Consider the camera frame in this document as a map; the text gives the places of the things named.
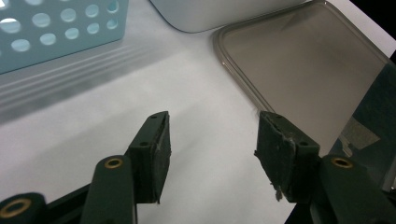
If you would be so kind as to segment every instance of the light blue plastic basket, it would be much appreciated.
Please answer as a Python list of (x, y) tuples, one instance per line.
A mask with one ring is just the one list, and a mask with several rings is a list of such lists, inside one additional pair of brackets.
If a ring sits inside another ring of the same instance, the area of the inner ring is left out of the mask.
[(121, 39), (128, 0), (0, 0), (0, 74)]

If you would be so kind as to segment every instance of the basket hole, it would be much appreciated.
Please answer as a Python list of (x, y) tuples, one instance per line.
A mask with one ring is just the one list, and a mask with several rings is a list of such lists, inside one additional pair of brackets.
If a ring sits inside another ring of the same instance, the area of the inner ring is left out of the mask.
[(38, 27), (47, 27), (50, 25), (50, 16), (46, 13), (38, 13), (33, 16), (32, 22)]
[(25, 2), (31, 6), (38, 6), (43, 3), (43, 0), (25, 0)]
[(6, 18), (0, 21), (0, 28), (9, 34), (15, 34), (21, 30), (21, 23), (13, 18)]
[(25, 39), (18, 39), (11, 43), (11, 47), (17, 52), (25, 52), (30, 48), (30, 42)]
[(79, 30), (77, 28), (70, 28), (64, 32), (67, 39), (76, 39), (79, 36)]
[(99, 6), (97, 5), (90, 5), (85, 8), (85, 14), (87, 17), (93, 18), (99, 14)]
[(76, 19), (76, 11), (72, 8), (67, 8), (61, 12), (61, 18), (65, 22), (71, 22)]
[(90, 35), (97, 34), (99, 32), (99, 24), (98, 23), (92, 23), (87, 27), (87, 31)]
[(0, 9), (8, 7), (8, 0), (0, 0)]
[(107, 11), (110, 13), (115, 13), (119, 10), (119, 8), (120, 8), (119, 1), (113, 1), (108, 5)]
[(116, 29), (118, 25), (119, 22), (117, 20), (110, 20), (107, 22), (107, 28), (110, 30)]
[(54, 34), (44, 34), (40, 36), (40, 41), (43, 45), (53, 45), (56, 42), (56, 35)]

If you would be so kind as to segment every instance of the white tabletop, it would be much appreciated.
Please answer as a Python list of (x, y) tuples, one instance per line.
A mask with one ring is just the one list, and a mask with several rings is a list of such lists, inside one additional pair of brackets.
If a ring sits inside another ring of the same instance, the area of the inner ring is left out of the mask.
[[(347, 0), (332, 0), (388, 56), (396, 41)], [(0, 76), (0, 201), (40, 192), (52, 202), (91, 182), (154, 113), (170, 113), (162, 203), (139, 223), (283, 223), (256, 147), (257, 109), (221, 66), (215, 30), (186, 34), (148, 0), (131, 0), (125, 37)]]

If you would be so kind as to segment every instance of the brown tinted plastic lid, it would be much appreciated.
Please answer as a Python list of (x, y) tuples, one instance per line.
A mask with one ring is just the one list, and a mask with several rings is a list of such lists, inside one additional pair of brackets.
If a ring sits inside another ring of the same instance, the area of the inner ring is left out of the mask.
[(287, 117), (321, 144), (320, 155), (389, 62), (325, 1), (225, 26), (214, 45), (254, 104)]

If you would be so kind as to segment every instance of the transparent plastic tray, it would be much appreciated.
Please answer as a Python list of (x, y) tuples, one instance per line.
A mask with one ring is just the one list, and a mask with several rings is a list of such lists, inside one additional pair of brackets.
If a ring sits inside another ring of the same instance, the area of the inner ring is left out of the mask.
[(0, 0), (0, 74), (121, 39), (128, 0)]
[(219, 29), (222, 64), (260, 110), (332, 148), (389, 58), (337, 8), (313, 1)]

